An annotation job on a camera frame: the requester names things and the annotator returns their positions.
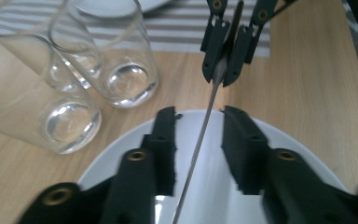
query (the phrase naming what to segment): brass screw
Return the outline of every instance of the brass screw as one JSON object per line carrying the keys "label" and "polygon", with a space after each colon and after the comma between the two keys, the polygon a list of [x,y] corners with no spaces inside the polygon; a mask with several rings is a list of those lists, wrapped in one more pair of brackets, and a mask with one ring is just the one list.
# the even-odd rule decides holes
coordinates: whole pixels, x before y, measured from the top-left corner
{"label": "brass screw", "polygon": [[289,151],[280,151],[277,154],[278,158],[284,161],[295,161],[296,155]]}
{"label": "brass screw", "polygon": [[72,197],[72,191],[68,188],[55,189],[43,198],[45,205],[58,205],[65,203]]}
{"label": "brass screw", "polygon": [[132,152],[128,157],[130,161],[142,161],[146,158],[146,153],[142,151]]}
{"label": "brass screw", "polygon": [[222,7],[222,2],[220,0],[213,0],[212,5],[214,9],[218,10]]}
{"label": "brass screw", "polygon": [[265,9],[260,10],[258,12],[258,19],[260,19],[261,21],[265,21],[268,17],[269,17],[269,14],[267,13],[267,11]]}

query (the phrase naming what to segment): drinking glass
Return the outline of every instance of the drinking glass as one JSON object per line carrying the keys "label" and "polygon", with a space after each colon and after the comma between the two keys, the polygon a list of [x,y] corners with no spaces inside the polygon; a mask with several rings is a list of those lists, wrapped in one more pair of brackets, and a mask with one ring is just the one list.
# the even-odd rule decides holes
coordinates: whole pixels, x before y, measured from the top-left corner
{"label": "drinking glass", "polygon": [[48,37],[112,106],[136,106],[156,90],[158,69],[137,1],[70,0]]}
{"label": "drinking glass", "polygon": [[[65,10],[67,0],[6,0],[0,4],[0,36],[38,35],[48,39],[50,23]],[[64,58],[64,63],[82,83],[90,84]]]}
{"label": "drinking glass", "polygon": [[46,39],[0,36],[0,133],[66,154],[91,141],[101,119]]}

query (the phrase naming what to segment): striped placemat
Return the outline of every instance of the striped placemat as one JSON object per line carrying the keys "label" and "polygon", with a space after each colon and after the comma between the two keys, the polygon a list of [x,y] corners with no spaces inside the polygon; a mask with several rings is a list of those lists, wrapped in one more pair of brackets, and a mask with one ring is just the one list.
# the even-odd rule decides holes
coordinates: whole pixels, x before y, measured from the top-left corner
{"label": "striped placemat", "polygon": [[[249,24],[256,0],[246,0],[242,12],[242,24]],[[238,0],[228,0],[225,20],[231,21]],[[30,0],[15,0],[0,15],[0,27],[15,32],[10,27],[26,27],[43,20],[56,7],[57,0],[46,1],[43,6],[30,4]],[[200,52],[200,44],[210,15],[206,0],[172,0],[163,7],[145,13],[145,26],[152,50]],[[269,57],[269,24],[266,24],[255,51],[255,57]]]}

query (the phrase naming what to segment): table surface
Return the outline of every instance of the table surface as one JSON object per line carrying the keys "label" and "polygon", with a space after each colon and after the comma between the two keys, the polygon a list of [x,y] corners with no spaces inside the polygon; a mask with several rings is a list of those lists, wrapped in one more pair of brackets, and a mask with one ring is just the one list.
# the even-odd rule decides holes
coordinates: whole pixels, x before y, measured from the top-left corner
{"label": "table surface", "polygon": [[[232,105],[292,135],[350,192],[358,186],[358,62],[340,0],[299,0],[270,25],[270,58],[255,58],[222,88],[214,108]],[[133,109],[116,109],[90,93],[103,112],[83,149],[56,155],[0,134],[0,223],[13,223],[42,189],[75,182],[93,159],[163,107],[206,108],[212,85],[202,53],[155,52],[160,86]]]}

